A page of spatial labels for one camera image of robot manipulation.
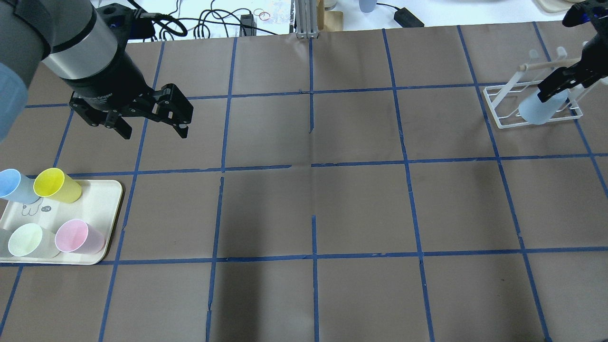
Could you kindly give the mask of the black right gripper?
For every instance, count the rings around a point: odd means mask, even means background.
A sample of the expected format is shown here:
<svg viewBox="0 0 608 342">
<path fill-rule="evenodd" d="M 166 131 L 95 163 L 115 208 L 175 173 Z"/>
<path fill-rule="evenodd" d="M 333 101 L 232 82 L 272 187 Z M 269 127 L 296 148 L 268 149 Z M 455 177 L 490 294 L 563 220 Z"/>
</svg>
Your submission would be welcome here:
<svg viewBox="0 0 608 342">
<path fill-rule="evenodd" d="M 556 68 L 545 80 L 538 84 L 538 99 L 547 102 L 554 95 L 582 85 L 591 87 L 608 74 L 608 48 L 602 40 L 587 41 L 583 47 L 577 67 Z"/>
</svg>

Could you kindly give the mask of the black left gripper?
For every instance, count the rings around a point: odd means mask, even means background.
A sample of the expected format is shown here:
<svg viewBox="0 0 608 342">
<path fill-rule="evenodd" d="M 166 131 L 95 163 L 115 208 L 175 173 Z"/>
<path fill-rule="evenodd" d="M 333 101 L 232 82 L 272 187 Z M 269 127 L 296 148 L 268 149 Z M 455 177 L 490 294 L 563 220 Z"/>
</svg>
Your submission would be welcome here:
<svg viewBox="0 0 608 342">
<path fill-rule="evenodd" d="M 170 125 L 186 139 L 194 108 L 176 84 L 154 91 L 126 52 L 118 52 L 96 75 L 70 80 L 69 107 L 89 126 L 105 126 L 130 139 L 126 117 L 143 117 Z"/>
</svg>

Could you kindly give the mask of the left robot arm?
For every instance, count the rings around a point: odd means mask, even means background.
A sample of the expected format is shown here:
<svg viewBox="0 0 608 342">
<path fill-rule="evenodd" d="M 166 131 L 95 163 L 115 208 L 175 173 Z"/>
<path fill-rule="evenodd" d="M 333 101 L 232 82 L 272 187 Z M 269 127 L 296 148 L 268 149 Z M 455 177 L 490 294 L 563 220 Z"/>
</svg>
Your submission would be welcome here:
<svg viewBox="0 0 608 342">
<path fill-rule="evenodd" d="M 126 45 L 166 28 L 170 14 L 88 0 L 3 0 L 1 2 L 1 139 L 28 104 L 29 87 L 44 64 L 73 93 L 68 102 L 89 126 L 104 126 L 130 139 L 127 117 L 165 123 L 187 138 L 193 106 L 175 84 L 150 87 Z"/>
</svg>

